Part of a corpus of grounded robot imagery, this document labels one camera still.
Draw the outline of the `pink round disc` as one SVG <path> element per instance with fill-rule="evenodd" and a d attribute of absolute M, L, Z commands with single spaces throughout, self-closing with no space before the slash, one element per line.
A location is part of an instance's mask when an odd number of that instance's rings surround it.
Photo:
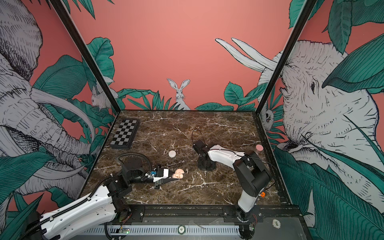
<path fill-rule="evenodd" d="M 175 173 L 172 175 L 172 178 L 173 179 L 182 179 L 184 177 L 184 174 L 185 174 L 184 170 L 177 169 L 175 171 Z"/>

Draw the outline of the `white earbuds charging case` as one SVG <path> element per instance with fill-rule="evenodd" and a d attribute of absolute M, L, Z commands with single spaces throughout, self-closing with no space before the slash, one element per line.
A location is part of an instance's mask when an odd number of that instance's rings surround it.
<path fill-rule="evenodd" d="M 176 152 L 175 151 L 169 151 L 169 157 L 170 158 L 174 158 L 176 156 Z"/>

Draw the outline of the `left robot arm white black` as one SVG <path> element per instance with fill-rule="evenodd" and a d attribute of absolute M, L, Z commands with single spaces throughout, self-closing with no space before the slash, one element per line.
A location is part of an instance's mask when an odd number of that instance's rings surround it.
<path fill-rule="evenodd" d="M 40 215 L 30 214 L 25 220 L 20 240 L 69 240 L 100 224 L 106 225 L 121 216 L 122 224 L 133 218 L 133 210 L 124 202 L 132 191 L 132 184 L 162 184 L 178 180 L 183 170 L 171 171 L 160 165 L 143 169 L 149 158 L 139 153 L 126 153 L 116 157 L 121 170 L 101 180 L 91 193 L 58 210 Z"/>

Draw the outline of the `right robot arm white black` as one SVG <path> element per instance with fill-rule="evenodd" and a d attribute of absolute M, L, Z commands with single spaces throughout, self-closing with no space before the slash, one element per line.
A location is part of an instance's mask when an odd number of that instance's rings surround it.
<path fill-rule="evenodd" d="M 256 224 L 260 219 L 257 207 L 259 198 L 273 185 L 273 175 L 266 167 L 266 162 L 256 152 L 236 152 L 220 145 L 206 144 L 204 139 L 192 141 L 193 149 L 199 155 L 198 168 L 202 171 L 213 171 L 220 163 L 233 169 L 242 187 L 242 194 L 236 205 L 236 216 L 241 222 L 252 221 Z"/>

